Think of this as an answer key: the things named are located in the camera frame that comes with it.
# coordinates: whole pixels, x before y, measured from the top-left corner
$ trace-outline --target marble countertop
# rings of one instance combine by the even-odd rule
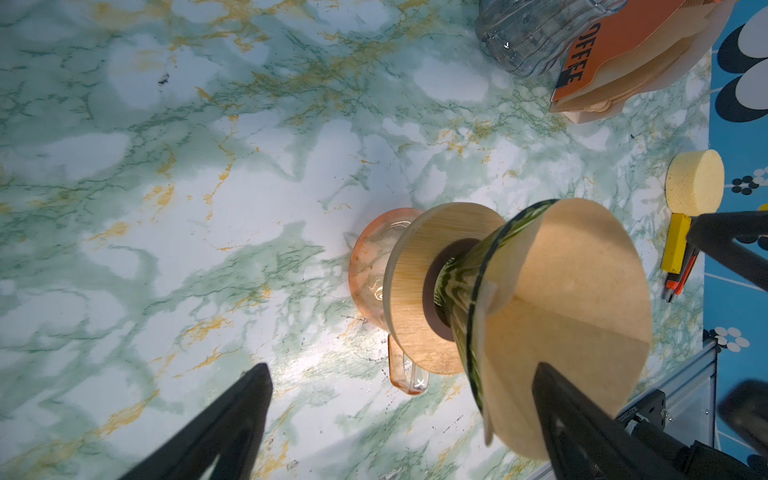
[[[585,197],[654,296],[638,389],[700,348],[703,262],[660,299],[664,175],[707,147],[710,63],[621,116],[547,113],[485,56],[476,2],[13,1],[0,12],[0,474],[117,478],[257,362],[254,478],[522,478],[464,376],[409,398],[349,297],[397,207],[511,218]],[[537,341],[521,335],[521,341]]]

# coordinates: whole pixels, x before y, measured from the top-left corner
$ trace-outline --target pitcher handle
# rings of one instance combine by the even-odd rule
[[[389,347],[389,381],[408,395],[420,395],[427,390],[429,372],[415,363],[411,375],[406,375],[406,355],[391,335],[387,339]]]

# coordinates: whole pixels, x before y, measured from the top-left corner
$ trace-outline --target plastic water bottle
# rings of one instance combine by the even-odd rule
[[[480,0],[475,33],[506,70],[529,77],[548,70],[577,35],[627,0]]]

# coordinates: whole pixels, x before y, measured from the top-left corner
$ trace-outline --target round sponge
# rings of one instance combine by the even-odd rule
[[[667,171],[667,204],[675,214],[713,214],[723,201],[725,167],[714,150],[677,155]]]

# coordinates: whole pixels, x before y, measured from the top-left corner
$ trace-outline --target paper coffee filter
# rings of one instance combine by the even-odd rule
[[[595,74],[594,79],[584,88],[561,98],[558,102],[570,101],[596,88],[609,84],[645,65],[663,54],[682,38],[696,35],[707,26],[707,15],[717,6],[715,3],[689,8],[679,8],[661,26],[636,48],[606,61]]]
[[[538,231],[521,232],[488,266],[484,281],[513,294],[494,310],[496,293],[478,317],[485,335],[475,348],[486,427],[518,454],[546,459],[531,393],[537,365],[549,362],[614,416],[647,359],[652,317],[640,257],[610,211],[560,200],[536,221]]]
[[[550,111],[577,111],[606,100],[611,102],[629,98],[642,87],[659,77],[694,43],[695,36],[682,38],[648,63],[608,84],[578,95],[569,101],[558,101]]]

